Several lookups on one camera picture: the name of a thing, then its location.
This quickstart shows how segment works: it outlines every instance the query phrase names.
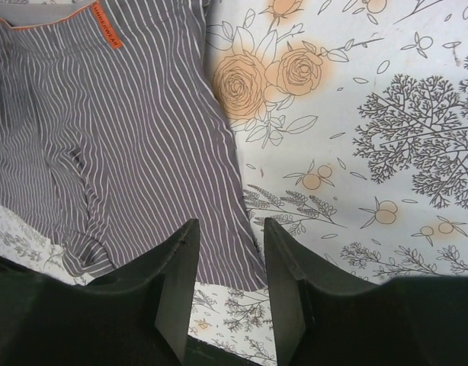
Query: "orange rose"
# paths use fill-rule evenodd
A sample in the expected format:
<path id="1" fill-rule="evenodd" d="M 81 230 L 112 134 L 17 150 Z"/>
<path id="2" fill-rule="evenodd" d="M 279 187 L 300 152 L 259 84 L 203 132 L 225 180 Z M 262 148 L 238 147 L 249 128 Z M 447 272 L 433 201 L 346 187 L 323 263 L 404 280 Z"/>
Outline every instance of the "orange rose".
<path id="1" fill-rule="evenodd" d="M 213 92 L 228 118 L 263 117 L 263 91 L 267 85 L 264 72 L 264 66 L 249 54 L 222 60 L 213 74 Z"/>
<path id="2" fill-rule="evenodd" d="M 266 78 L 285 94 L 304 95 L 319 86 L 321 65 L 322 59 L 305 48 L 292 50 L 268 67 Z"/>
<path id="3" fill-rule="evenodd" d="M 273 11 L 279 17 L 292 14 L 302 5 L 303 0 L 273 0 Z"/>

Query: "white bedsheet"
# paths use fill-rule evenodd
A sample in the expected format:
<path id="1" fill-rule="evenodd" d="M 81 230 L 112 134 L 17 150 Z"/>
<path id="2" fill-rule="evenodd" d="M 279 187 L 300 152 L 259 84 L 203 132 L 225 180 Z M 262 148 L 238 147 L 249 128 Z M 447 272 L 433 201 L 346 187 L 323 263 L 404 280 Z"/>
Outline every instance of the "white bedsheet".
<path id="1" fill-rule="evenodd" d="M 275 217 L 369 281 L 468 275 L 468 0 L 211 0 L 208 19 L 261 247 Z M 0 255 L 89 280 L 1 207 Z M 190 334 L 275 364 L 270 319 L 264 291 L 197 284 Z"/>

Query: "gray and white striped fabric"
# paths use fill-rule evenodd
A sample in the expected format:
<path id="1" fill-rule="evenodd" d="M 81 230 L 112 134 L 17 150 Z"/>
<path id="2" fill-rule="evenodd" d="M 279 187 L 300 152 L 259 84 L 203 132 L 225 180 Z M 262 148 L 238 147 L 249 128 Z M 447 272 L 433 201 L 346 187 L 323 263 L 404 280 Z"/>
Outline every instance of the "gray and white striped fabric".
<path id="1" fill-rule="evenodd" d="M 197 279 L 265 286 L 234 140 L 202 73 L 201 0 L 100 0 L 38 27 L 0 21 L 0 204 L 105 274 L 201 221 Z"/>

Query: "gray tree illustration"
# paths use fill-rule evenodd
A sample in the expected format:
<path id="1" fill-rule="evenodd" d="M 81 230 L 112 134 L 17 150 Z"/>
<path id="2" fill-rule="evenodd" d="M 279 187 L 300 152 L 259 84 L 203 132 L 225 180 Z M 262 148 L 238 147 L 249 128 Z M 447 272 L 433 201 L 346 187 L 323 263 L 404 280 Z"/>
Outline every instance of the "gray tree illustration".
<path id="1" fill-rule="evenodd" d="M 464 100 L 442 76 L 399 74 L 383 93 L 367 97 L 358 109 L 370 121 L 356 128 L 354 155 L 367 159 L 373 181 L 414 168 L 412 190 L 431 205 L 468 208 L 468 79 L 459 91 Z"/>

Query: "orange waistband tag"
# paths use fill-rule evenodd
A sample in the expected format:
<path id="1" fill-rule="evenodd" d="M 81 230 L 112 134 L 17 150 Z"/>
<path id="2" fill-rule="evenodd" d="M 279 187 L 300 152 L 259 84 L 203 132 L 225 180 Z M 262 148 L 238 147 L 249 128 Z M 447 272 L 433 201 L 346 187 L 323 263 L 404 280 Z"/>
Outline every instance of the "orange waistband tag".
<path id="1" fill-rule="evenodd" d="M 98 21 L 98 24 L 100 25 L 100 28 L 102 29 L 102 33 L 105 36 L 105 39 L 107 42 L 114 48 L 115 50 L 117 48 L 122 47 L 122 42 L 120 42 L 119 37 L 117 36 L 117 33 L 115 33 L 115 30 L 112 28 L 111 23 L 107 19 L 107 15 L 105 15 L 105 11 L 100 5 L 99 2 L 96 4 L 93 4 L 91 6 L 91 9 L 94 13 L 95 18 Z"/>

